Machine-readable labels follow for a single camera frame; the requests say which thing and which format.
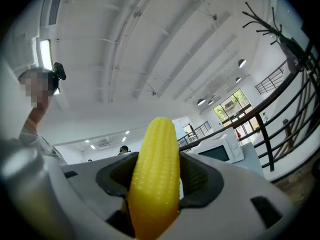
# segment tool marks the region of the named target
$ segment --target black cap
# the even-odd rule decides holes
[[[126,145],[123,145],[122,147],[120,147],[120,149],[128,150],[128,151],[129,151],[129,148],[128,148],[128,146],[126,146]]]

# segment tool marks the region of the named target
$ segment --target white ceiling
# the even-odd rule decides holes
[[[270,0],[61,0],[56,24],[46,21],[39,34],[67,75],[43,135],[53,144],[112,135],[197,112],[199,98],[219,99],[249,74],[259,42],[259,26],[242,28],[245,2],[268,18]]]

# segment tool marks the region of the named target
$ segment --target black metal railing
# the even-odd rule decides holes
[[[287,60],[285,60],[280,66],[276,68],[270,75],[263,79],[259,84],[255,86],[260,94],[269,93],[274,89],[278,88],[284,78],[284,65]]]
[[[310,54],[308,56],[308,62],[307,63],[307,68],[304,71],[296,71],[295,73],[290,73],[288,75],[288,77],[286,77],[281,85],[275,89],[275,91],[273,93],[270,94],[270,96],[268,98],[266,98],[262,103],[260,103],[258,106],[256,106],[253,110],[251,110],[249,113],[247,113],[245,116],[241,117],[240,119],[238,119],[237,121],[233,122],[232,124],[227,125],[226,127],[215,131],[212,134],[209,134],[207,136],[204,136],[201,139],[195,140],[191,143],[187,143],[184,146],[180,147],[180,151],[185,151],[185,150],[189,150],[193,147],[196,147],[197,145],[199,145],[199,143],[203,140],[206,140],[218,133],[221,133],[223,131],[225,131],[228,128],[234,128],[236,129],[237,127],[243,125],[244,123],[248,122],[250,119],[252,118],[256,118],[259,127],[257,129],[255,129],[254,131],[252,131],[251,133],[247,134],[246,136],[243,136],[239,139],[239,141],[245,140],[248,137],[252,136],[253,134],[261,131],[262,136],[263,136],[263,140],[260,141],[259,143],[255,144],[254,147],[257,148],[263,144],[265,144],[266,146],[266,152],[260,154],[258,157],[263,158],[265,156],[268,156],[268,161],[267,163],[262,165],[262,168],[265,167],[270,167],[270,171],[274,171],[275,169],[275,162],[279,161],[280,159],[282,159],[283,157],[285,157],[286,155],[290,154],[292,151],[294,151],[297,147],[299,147],[313,132],[314,130],[320,125],[320,117],[319,115],[316,115],[316,113],[319,111],[319,101],[320,101],[320,87],[319,87],[319,83],[320,83],[320,67],[319,67],[319,60],[316,60],[312,54]],[[263,122],[260,113],[265,110],[268,106],[270,106],[286,89],[287,87],[293,82],[293,80],[298,76],[298,74],[307,74],[307,80],[302,84],[300,90],[293,96],[293,98],[291,100],[288,101],[288,103],[276,114],[274,115],[272,118],[270,118],[266,123]],[[312,84],[313,88],[314,88],[314,92],[313,93],[309,93],[308,95],[308,99],[304,98],[305,100],[303,101],[303,105],[301,107],[298,107],[298,111],[297,113],[290,118],[288,121],[286,121],[286,123],[280,127],[280,129],[278,129],[276,132],[274,132],[271,135],[268,135],[268,132],[266,130],[266,126],[268,126],[269,124],[271,124],[274,120],[276,120],[280,115],[282,115],[286,109],[289,108],[289,106],[291,104],[293,104],[293,102],[295,102],[295,100],[303,94],[303,91],[305,90],[305,88],[307,88],[308,85],[310,85],[310,83]],[[311,114],[305,118],[303,116],[302,122],[300,123],[300,118],[302,113],[304,113],[304,115],[306,114],[306,110],[308,108],[312,108],[312,112]],[[278,136],[282,131],[284,131],[288,126],[290,126],[290,124],[294,123],[295,120],[299,117],[299,122],[296,125],[295,129],[293,130],[293,132],[291,133],[290,136],[286,136],[286,138],[281,141],[280,143],[278,143],[277,145],[273,146],[271,145],[270,140],[275,138],[276,136]],[[297,143],[294,143],[294,146],[292,148],[289,148],[287,151],[285,151],[281,156],[279,157],[274,157],[273,156],[273,151],[279,149],[280,147],[282,147],[283,145],[285,145],[288,141],[292,140],[294,137],[297,138],[297,135],[299,134],[299,132],[308,124],[310,123],[312,120],[312,125],[309,127],[308,131],[305,133],[305,135],[302,137],[301,140],[299,140]]]
[[[194,131],[188,133],[187,135],[183,136],[182,138],[178,139],[178,146],[183,147],[189,143],[198,141],[205,137],[206,133],[211,129],[210,124],[208,121],[201,124],[198,128],[194,129]]]

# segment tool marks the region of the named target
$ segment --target pendant light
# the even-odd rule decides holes
[[[241,69],[241,68],[246,64],[246,62],[247,62],[247,61],[246,61],[245,59],[243,59],[243,58],[240,59],[239,62],[238,62],[239,68]]]
[[[198,106],[202,105],[206,100],[203,98],[198,99]]]

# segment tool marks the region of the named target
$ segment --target corn cob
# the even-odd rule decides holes
[[[179,148],[175,126],[166,117],[148,126],[128,193],[131,222],[138,240],[159,237],[178,216]]]

